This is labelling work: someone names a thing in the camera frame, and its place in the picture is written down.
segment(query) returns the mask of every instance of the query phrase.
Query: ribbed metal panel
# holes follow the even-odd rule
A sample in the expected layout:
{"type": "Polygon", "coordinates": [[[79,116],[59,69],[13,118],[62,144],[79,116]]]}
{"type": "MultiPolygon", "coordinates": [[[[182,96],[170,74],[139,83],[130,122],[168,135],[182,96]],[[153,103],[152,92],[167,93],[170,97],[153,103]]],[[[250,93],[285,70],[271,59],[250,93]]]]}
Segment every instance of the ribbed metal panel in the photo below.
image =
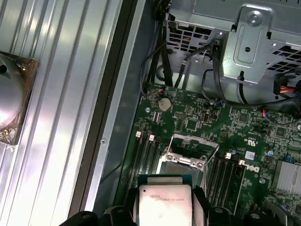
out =
{"type": "Polygon", "coordinates": [[[280,191],[301,195],[301,166],[278,161],[273,188],[280,191]]]}
{"type": "Polygon", "coordinates": [[[67,218],[121,2],[0,0],[0,50],[40,61],[19,145],[0,144],[1,226],[67,218]]]}

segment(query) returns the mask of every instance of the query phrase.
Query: cable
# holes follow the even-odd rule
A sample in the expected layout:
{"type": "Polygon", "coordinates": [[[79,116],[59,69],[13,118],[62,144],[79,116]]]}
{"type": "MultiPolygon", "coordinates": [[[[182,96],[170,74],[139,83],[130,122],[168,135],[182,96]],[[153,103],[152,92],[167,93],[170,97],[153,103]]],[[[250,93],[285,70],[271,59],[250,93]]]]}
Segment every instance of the cable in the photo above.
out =
{"type": "Polygon", "coordinates": [[[209,98],[206,95],[205,91],[204,91],[204,84],[205,84],[205,80],[206,80],[206,74],[207,74],[207,72],[212,72],[212,71],[213,71],[213,69],[207,69],[207,70],[204,71],[203,78],[202,78],[202,83],[201,83],[201,93],[204,96],[204,98],[206,100],[208,100],[210,103],[219,104],[220,102],[215,101],[214,99],[209,98]]]}
{"type": "MultiPolygon", "coordinates": [[[[155,5],[153,8],[153,17],[158,22],[158,38],[156,47],[160,46],[161,43],[164,41],[166,42],[166,34],[167,34],[167,27],[164,29],[163,22],[165,19],[166,9],[168,7],[170,0],[157,0],[155,1],[155,5]]],[[[161,51],[157,52],[151,62],[150,70],[148,73],[147,81],[149,79],[151,82],[155,82],[155,74],[158,66],[159,57],[161,55],[162,58],[162,65],[163,65],[163,73],[164,73],[164,80],[167,86],[173,86],[173,75],[171,70],[171,65],[168,59],[167,47],[163,46],[161,51]]]]}
{"type": "MultiPolygon", "coordinates": [[[[163,29],[162,33],[162,40],[166,40],[166,29],[163,29]]],[[[162,65],[163,65],[163,74],[164,74],[164,79],[165,79],[165,84],[167,86],[173,86],[173,75],[172,75],[172,70],[170,66],[170,62],[168,59],[168,53],[167,53],[167,47],[166,45],[163,46],[161,50],[161,57],[162,57],[162,65]]]]}
{"type": "Polygon", "coordinates": [[[140,68],[140,91],[141,93],[144,95],[144,96],[149,96],[150,94],[146,94],[143,90],[143,70],[144,70],[144,67],[145,67],[145,64],[146,62],[155,54],[157,53],[158,51],[161,50],[162,47],[164,47],[166,44],[166,41],[163,42],[160,46],[158,46],[154,51],[152,51],[151,54],[149,54],[142,62],[141,64],[141,68],[140,68]]]}
{"type": "Polygon", "coordinates": [[[243,85],[243,83],[239,84],[238,90],[239,90],[239,95],[240,95],[241,100],[244,102],[244,104],[247,105],[248,102],[247,102],[246,97],[244,95],[244,85],[243,85]]]}
{"type": "Polygon", "coordinates": [[[218,49],[217,46],[213,47],[212,49],[212,60],[213,60],[213,76],[214,76],[214,83],[215,87],[221,96],[223,102],[226,105],[232,106],[232,107],[242,107],[242,108],[255,108],[255,107],[262,107],[262,106],[268,106],[268,105],[278,105],[281,103],[286,103],[290,101],[294,101],[293,97],[290,97],[288,99],[278,100],[274,102],[267,102],[267,103],[260,103],[260,104],[240,104],[233,101],[228,101],[223,93],[221,81],[220,81],[220,63],[218,58],[218,49]]]}
{"type": "Polygon", "coordinates": [[[269,119],[268,117],[267,117],[267,114],[269,113],[269,111],[267,111],[267,110],[263,110],[263,117],[269,122],[269,123],[271,123],[271,124],[273,124],[273,125],[277,125],[277,126],[288,126],[288,125],[292,125],[292,124],[295,124],[295,123],[297,123],[297,122],[299,122],[299,121],[301,121],[301,119],[297,119],[297,120],[295,120],[295,121],[292,121],[292,122],[288,122],[288,123],[278,123],[278,122],[273,122],[271,119],[269,119]]]}
{"type": "MultiPolygon", "coordinates": [[[[157,34],[157,41],[156,41],[155,48],[158,48],[162,44],[162,31],[163,31],[163,24],[158,23],[158,34],[157,34]]],[[[152,58],[150,69],[146,79],[147,81],[155,82],[155,75],[156,75],[159,58],[160,58],[160,51],[156,52],[152,58]]]]}
{"type": "Polygon", "coordinates": [[[189,55],[187,55],[184,58],[184,60],[182,62],[182,65],[181,65],[181,68],[180,68],[179,76],[177,78],[177,81],[175,82],[174,87],[178,88],[178,86],[179,86],[179,84],[180,84],[180,82],[182,80],[182,77],[183,77],[183,74],[184,74],[184,71],[185,71],[185,66],[187,64],[187,61],[189,61],[190,58],[192,58],[194,55],[200,54],[200,53],[202,53],[202,52],[210,49],[210,47],[211,47],[211,44],[205,45],[205,46],[203,46],[203,47],[201,47],[201,48],[193,51],[192,53],[190,53],[189,55]]]}

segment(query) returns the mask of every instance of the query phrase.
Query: green circuit board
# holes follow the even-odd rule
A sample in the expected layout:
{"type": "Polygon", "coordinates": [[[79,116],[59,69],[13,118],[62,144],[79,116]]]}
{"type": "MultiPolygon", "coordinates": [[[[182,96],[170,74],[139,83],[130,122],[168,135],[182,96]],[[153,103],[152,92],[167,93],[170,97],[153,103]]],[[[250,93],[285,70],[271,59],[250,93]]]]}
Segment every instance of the green circuit board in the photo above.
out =
{"type": "MultiPolygon", "coordinates": [[[[158,84],[147,84],[149,95],[141,97],[115,204],[121,204],[126,190],[135,186],[137,175],[156,173],[159,156],[172,135],[178,133],[214,141],[220,145],[221,153],[232,153],[245,161],[237,205],[240,214],[255,203],[259,208],[262,202],[270,200],[294,215],[296,206],[301,203],[300,197],[279,194],[271,185],[277,160],[300,162],[301,132],[297,124],[274,125],[263,117],[263,109],[210,105],[198,93],[171,87],[162,91],[161,88],[158,84]],[[163,98],[171,103],[166,111],[158,106],[163,98]],[[148,140],[150,135],[154,137],[153,142],[148,140]]],[[[277,123],[293,120],[290,115],[277,112],[269,112],[269,118],[277,123]]],[[[209,156],[213,151],[194,142],[180,141],[174,146],[180,154],[194,158],[209,156]]]]}

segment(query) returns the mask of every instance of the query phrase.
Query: motherboard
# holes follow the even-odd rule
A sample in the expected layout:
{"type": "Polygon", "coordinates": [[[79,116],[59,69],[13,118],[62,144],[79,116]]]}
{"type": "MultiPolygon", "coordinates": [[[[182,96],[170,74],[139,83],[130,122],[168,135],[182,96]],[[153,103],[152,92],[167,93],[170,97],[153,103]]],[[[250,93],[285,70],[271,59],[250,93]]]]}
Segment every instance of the motherboard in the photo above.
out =
{"type": "Polygon", "coordinates": [[[191,174],[194,185],[207,189],[212,205],[224,205],[239,218],[265,203],[301,217],[300,126],[281,125],[293,122],[292,116],[269,111],[268,121],[263,108],[213,105],[198,93],[154,83],[146,88],[115,204],[122,204],[140,174],[191,174]],[[175,134],[189,139],[173,139],[175,134]],[[218,144],[218,151],[202,140],[218,144]],[[161,161],[171,149],[183,160],[167,155],[161,161]],[[207,161],[205,168],[191,159],[207,161]]]}

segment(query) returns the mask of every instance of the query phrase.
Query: aluminum heatsink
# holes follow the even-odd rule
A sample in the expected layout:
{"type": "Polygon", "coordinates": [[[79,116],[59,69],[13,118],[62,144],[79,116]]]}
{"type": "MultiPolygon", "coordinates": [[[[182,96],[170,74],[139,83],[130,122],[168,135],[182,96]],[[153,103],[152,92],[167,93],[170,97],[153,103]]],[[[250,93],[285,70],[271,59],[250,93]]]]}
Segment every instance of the aluminum heatsink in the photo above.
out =
{"type": "Polygon", "coordinates": [[[301,195],[301,166],[278,161],[272,188],[301,195]]]}

